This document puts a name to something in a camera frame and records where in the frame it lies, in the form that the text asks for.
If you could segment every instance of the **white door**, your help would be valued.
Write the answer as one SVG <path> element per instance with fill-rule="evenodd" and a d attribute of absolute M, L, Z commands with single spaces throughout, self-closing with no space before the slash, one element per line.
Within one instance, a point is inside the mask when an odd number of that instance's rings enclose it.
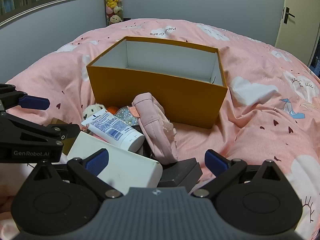
<path fill-rule="evenodd" d="M 320 0 L 285 0 L 275 47 L 291 53 L 308 65 L 319 25 Z"/>

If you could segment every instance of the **white knit toy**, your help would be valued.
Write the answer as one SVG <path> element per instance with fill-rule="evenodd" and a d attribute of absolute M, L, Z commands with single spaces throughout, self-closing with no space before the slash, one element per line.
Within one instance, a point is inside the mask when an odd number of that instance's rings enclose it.
<path fill-rule="evenodd" d="M 104 105 L 100 104 L 95 104 L 88 106 L 84 111 L 83 111 L 83 120 L 87 119 L 91 115 L 95 114 L 96 112 L 100 111 L 101 109 L 106 109 Z"/>

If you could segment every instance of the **open cardboard box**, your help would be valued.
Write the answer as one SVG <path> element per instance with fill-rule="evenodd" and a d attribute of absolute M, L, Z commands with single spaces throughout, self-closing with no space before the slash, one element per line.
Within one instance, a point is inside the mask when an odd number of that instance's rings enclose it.
<path fill-rule="evenodd" d="M 97 103 L 131 106 L 150 92 L 171 122 L 207 129 L 227 93 L 219 50 L 183 41 L 124 37 L 87 70 Z"/>

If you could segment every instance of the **glitter container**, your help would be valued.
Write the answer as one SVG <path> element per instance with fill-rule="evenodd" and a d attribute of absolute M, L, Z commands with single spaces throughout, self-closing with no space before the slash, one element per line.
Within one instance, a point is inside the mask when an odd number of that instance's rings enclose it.
<path fill-rule="evenodd" d="M 116 112 L 115 116 L 118 117 L 122 122 L 125 122 L 127 125 L 139 125 L 137 117 L 131 114 L 127 106 L 120 108 L 118 112 Z"/>

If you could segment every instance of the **gray wall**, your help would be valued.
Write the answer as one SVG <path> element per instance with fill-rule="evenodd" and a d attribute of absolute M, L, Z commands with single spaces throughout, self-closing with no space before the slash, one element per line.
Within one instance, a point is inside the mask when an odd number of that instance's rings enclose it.
<path fill-rule="evenodd" d="M 0 83 L 82 33 L 105 26 L 104 0 L 71 0 L 0 27 Z"/>
<path fill-rule="evenodd" d="M 274 45 L 284 0 L 124 0 L 124 17 L 184 19 Z"/>

